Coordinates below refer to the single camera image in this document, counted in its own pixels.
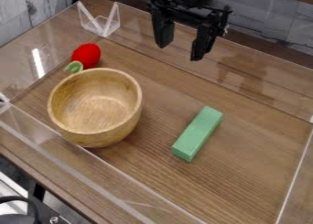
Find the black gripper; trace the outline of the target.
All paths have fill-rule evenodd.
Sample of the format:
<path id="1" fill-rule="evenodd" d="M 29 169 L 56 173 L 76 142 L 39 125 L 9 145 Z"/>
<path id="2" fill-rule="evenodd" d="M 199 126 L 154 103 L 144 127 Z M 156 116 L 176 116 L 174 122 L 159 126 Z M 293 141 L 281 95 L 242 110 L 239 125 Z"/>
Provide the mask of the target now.
<path id="1" fill-rule="evenodd" d="M 202 21 L 226 25 L 233 8 L 216 6 L 212 0 L 150 0 L 148 4 L 155 43 L 164 48 L 174 40 L 174 29 L 178 21 L 198 25 Z M 192 41 L 191 61 L 198 61 L 210 52 L 218 36 L 218 28 L 204 22 L 196 29 Z"/>

